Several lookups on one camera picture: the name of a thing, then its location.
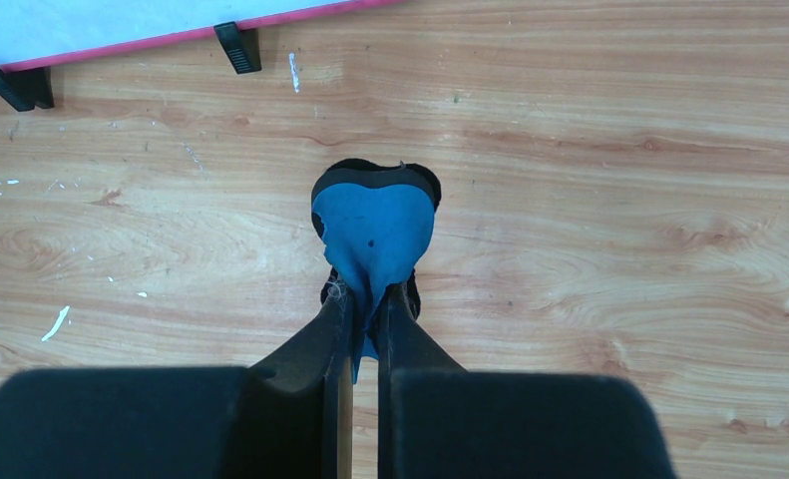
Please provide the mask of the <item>blue black foam eraser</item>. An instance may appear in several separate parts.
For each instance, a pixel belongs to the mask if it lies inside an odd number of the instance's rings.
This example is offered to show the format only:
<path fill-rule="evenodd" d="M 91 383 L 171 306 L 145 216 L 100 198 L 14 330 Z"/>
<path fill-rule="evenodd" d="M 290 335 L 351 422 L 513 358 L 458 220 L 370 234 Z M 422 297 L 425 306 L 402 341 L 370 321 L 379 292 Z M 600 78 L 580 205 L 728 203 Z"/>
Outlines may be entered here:
<path fill-rule="evenodd" d="M 415 266 L 431 242 L 441 183 L 415 163 L 385 167 L 358 158 L 333 164 L 316 181 L 310 200 L 313 227 L 331 266 L 320 298 L 351 293 L 359 334 L 353 376 L 364 357 L 378 358 L 377 311 L 388 289 L 404 283 L 413 315 L 419 315 Z"/>

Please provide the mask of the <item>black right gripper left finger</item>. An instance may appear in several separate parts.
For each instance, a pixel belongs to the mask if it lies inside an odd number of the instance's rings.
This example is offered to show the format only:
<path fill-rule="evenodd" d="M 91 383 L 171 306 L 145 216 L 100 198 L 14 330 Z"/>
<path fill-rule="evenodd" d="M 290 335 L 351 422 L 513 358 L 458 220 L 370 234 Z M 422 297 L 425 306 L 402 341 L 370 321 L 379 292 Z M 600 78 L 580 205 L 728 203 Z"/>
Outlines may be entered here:
<path fill-rule="evenodd" d="M 347 478 L 352 295 L 251 367 L 44 368 L 0 386 L 0 478 Z"/>

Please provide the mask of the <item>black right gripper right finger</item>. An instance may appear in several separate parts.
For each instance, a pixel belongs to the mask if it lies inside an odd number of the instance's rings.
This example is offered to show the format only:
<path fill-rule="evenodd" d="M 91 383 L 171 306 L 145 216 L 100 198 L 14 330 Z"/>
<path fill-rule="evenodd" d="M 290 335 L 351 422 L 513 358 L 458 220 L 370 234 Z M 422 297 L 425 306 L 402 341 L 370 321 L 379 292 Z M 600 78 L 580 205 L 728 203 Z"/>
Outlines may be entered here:
<path fill-rule="evenodd" d="M 655 414 L 607 375 L 469 371 L 416 321 L 408 289 L 378 309 L 382 478 L 671 478 Z"/>

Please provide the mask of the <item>pink framed whiteboard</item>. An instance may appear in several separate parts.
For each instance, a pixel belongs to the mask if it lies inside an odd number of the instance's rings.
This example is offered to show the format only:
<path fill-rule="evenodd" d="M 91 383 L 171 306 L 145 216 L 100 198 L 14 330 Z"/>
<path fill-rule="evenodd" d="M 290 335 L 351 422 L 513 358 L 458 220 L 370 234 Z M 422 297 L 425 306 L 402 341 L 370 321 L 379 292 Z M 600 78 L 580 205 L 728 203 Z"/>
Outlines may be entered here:
<path fill-rule="evenodd" d="M 0 68 L 20 71 L 375 7 L 373 1 L 0 1 Z"/>

